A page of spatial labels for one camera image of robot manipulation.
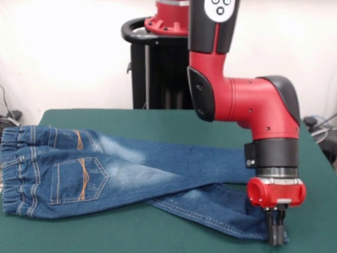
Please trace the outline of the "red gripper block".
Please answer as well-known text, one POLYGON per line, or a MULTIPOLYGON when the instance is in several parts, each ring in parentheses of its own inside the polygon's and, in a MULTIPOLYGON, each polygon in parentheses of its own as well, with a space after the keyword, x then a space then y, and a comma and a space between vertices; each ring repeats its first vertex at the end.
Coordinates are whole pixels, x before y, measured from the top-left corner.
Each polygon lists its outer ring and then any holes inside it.
POLYGON ((287 205, 300 206, 306 198, 306 186, 301 179, 254 177, 248 181, 247 195, 254 206, 265 209, 267 240, 271 246, 284 244, 284 219, 287 205), (277 206, 276 223, 270 208, 277 206))

